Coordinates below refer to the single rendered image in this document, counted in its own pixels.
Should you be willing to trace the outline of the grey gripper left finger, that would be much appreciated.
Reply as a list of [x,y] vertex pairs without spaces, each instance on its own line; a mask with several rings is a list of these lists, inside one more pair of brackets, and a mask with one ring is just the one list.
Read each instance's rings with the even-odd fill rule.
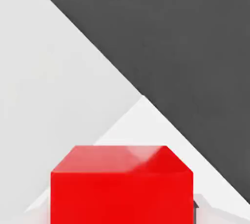
[[26,209],[24,224],[50,224],[50,187]]

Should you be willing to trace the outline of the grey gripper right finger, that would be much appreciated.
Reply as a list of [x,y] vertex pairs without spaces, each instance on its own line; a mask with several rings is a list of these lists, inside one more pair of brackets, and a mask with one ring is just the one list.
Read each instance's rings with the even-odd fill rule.
[[250,220],[212,207],[201,194],[194,194],[193,197],[198,205],[196,224],[250,224]]

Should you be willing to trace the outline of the small red cube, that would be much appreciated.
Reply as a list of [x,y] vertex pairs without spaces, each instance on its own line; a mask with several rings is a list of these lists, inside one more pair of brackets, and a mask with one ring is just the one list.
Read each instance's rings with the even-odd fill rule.
[[50,186],[50,224],[193,224],[193,172],[167,146],[75,146]]

